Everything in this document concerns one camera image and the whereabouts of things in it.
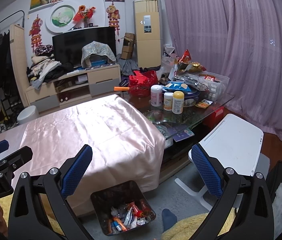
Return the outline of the person left hand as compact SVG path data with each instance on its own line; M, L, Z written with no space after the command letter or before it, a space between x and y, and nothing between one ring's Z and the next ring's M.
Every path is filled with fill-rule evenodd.
M2 233L6 238L8 237L8 227L3 217L3 209L1 206L0 206L0 233Z

